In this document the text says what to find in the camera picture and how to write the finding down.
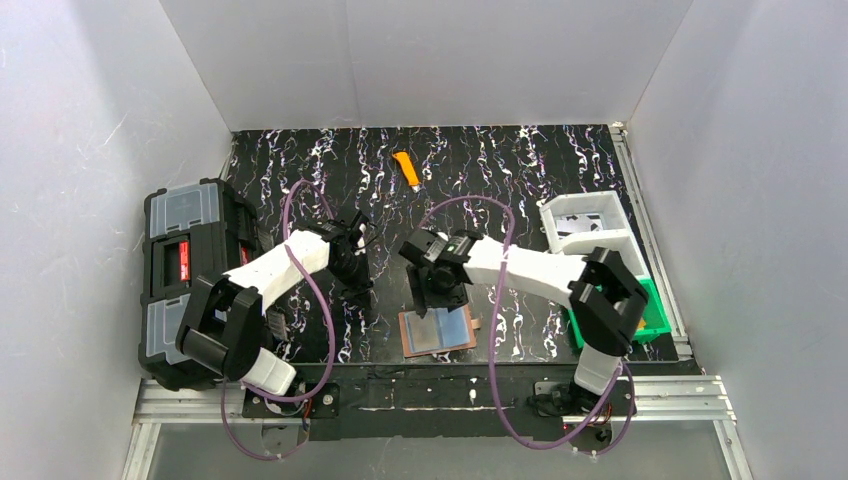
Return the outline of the white credit card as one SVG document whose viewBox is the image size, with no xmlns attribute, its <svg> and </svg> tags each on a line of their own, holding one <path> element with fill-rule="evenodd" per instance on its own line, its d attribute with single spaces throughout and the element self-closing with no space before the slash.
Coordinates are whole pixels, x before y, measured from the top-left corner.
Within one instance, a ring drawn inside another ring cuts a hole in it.
<svg viewBox="0 0 848 480">
<path fill-rule="evenodd" d="M 560 236 L 593 232 L 603 229 L 603 222 L 596 214 L 570 214 L 555 219 L 556 231 Z"/>
</svg>

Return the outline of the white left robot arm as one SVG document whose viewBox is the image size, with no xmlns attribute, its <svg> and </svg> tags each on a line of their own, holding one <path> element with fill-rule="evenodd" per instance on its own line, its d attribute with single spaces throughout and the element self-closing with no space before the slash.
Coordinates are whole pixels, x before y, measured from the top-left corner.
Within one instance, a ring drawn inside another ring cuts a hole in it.
<svg viewBox="0 0 848 480">
<path fill-rule="evenodd" d="M 344 300 L 366 307 L 373 286 L 365 238 L 369 224 L 362 211 L 344 209 L 292 232 L 243 266 L 216 277 L 198 276 L 177 330 L 177 350 L 258 395 L 290 401 L 296 371 L 270 350 L 267 310 L 323 270 L 341 283 Z"/>
</svg>

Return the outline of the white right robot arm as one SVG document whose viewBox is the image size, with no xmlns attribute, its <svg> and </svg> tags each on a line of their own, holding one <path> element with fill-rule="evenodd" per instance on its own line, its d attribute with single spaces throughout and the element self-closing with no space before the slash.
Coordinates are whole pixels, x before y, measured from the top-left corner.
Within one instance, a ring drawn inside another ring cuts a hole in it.
<svg viewBox="0 0 848 480">
<path fill-rule="evenodd" d="M 399 254 L 408 263 L 419 314 L 465 306 L 469 285 L 512 289 L 565 307 L 584 340 L 573 382 L 595 395 L 617 378 L 650 302 L 620 252 L 602 246 L 576 255 L 552 254 L 468 230 L 447 236 L 419 228 Z"/>
</svg>

